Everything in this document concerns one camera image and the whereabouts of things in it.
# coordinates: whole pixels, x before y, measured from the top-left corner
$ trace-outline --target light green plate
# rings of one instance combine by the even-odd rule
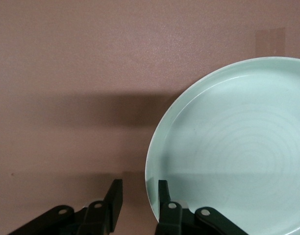
[[[300,235],[300,59],[242,61],[187,89],[148,151],[157,219],[160,179],[192,212],[214,207],[250,235]]]

